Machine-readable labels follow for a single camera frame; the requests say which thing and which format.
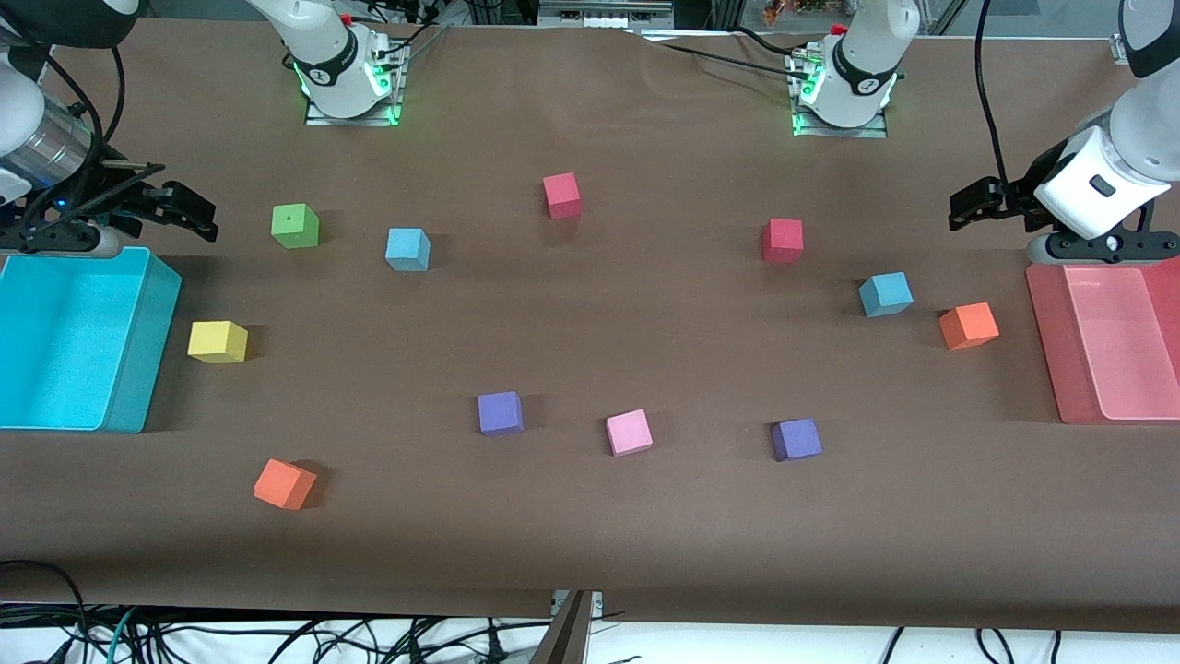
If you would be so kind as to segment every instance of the light blue cube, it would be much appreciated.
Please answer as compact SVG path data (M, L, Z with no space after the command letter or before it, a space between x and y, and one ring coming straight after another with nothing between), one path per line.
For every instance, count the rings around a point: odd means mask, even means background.
M860 301L865 304L865 315L876 317L899 313L913 303L913 295L905 272L893 271L868 277L860 287Z
M421 228L391 228L385 259L398 271L426 271L431 262L431 241Z

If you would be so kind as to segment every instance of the red cube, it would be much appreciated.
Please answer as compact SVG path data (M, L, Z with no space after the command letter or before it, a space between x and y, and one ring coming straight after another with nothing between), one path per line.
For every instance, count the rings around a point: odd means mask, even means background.
M804 252L804 222L796 218L772 218L762 232L762 259L795 262Z
M582 215L582 193L572 172L551 175L544 178L545 200L550 218L570 218Z

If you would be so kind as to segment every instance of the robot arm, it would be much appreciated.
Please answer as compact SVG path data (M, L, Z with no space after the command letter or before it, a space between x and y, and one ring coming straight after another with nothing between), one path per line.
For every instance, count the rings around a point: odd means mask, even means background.
M1128 63L1140 78L1008 185L985 177L951 197L950 228L1024 216L1053 232L1029 245L1036 262L1158 261L1180 255L1180 237L1150 229L1154 199L1180 180L1180 6L1123 0ZM1123 226L1139 211L1135 229Z
M889 103L897 65L910 47L922 14L913 0L870 0L845 34L820 41L821 75L800 101L824 121L863 126Z
M389 38L362 25L346 26L315 0L247 0L278 31L308 98L326 114L352 118L392 92L382 65Z
M217 237L212 203L179 182L149 185L162 165L127 162L9 64L13 50L44 59L41 44L113 47L137 11L138 0L0 0L0 254L110 257L114 230L138 237L144 221Z

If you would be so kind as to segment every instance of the orange cube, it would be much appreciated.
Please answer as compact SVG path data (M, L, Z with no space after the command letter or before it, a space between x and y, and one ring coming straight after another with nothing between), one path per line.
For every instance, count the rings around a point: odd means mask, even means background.
M952 351L986 344L999 336L988 302L955 307L938 318L938 326L943 328L946 348Z
M254 498L283 509L301 509L315 484L315 473L271 459L254 485Z

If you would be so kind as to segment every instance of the blue cube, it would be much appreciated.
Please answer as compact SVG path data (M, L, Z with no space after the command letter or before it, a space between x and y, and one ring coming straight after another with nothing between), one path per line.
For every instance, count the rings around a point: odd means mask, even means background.
M479 430L485 436L507 436L524 432L520 395L516 393L480 395Z
M893 271L868 277L860 287L860 301L865 304L865 315L876 317L900 311L913 303L913 295L905 272Z
M421 228L391 228L385 259L398 271L426 271L431 262L431 241Z
M774 439L774 459L779 461L807 459L824 452L815 421L811 419L780 422L774 426L771 438Z

